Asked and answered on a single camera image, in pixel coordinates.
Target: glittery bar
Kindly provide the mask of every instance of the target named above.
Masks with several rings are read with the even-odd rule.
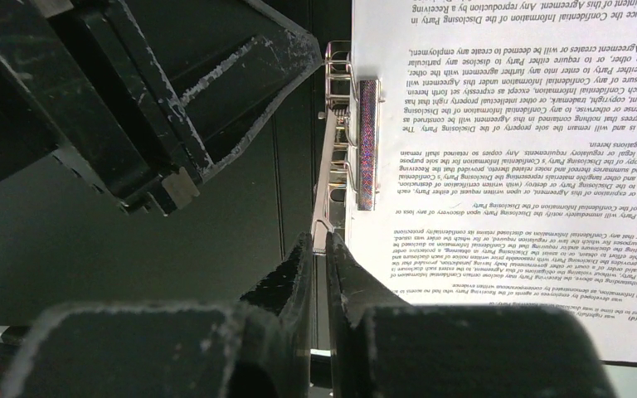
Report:
[[[379,81],[361,80],[358,83],[359,113],[359,167],[357,171],[357,209],[375,209],[375,185],[377,179],[377,102]]]

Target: binder mechanism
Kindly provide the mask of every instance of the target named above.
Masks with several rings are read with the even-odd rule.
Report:
[[[359,211],[375,208],[377,187],[377,138],[379,128],[379,80],[357,80],[350,63],[350,41],[331,41],[326,49],[326,119],[321,167],[311,235],[314,253],[325,254],[326,234],[345,238],[347,189]],[[357,137],[351,132],[351,98],[357,110]],[[348,159],[355,151],[357,168]]]

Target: white paper sheet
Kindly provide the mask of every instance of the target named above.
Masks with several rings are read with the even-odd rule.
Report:
[[[637,362],[637,1],[353,15],[355,76],[384,100],[376,210],[348,196],[357,261],[412,303],[568,308]]]

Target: binder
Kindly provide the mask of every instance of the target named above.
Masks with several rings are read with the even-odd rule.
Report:
[[[345,238],[348,190],[359,211],[372,211],[377,194],[380,81],[357,80],[350,62],[350,41],[331,41],[325,54],[326,119],[316,186],[311,235],[314,253],[325,254],[328,232]],[[357,126],[352,131],[352,118]],[[357,166],[350,160],[355,158]]]

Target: clipboard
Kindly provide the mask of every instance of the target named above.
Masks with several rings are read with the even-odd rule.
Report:
[[[331,41],[325,54],[325,110],[319,118],[326,120],[326,131],[311,226],[316,255],[325,255],[328,232],[345,238],[347,198],[356,198],[359,211],[376,207],[380,81],[353,75],[350,48],[350,41]]]

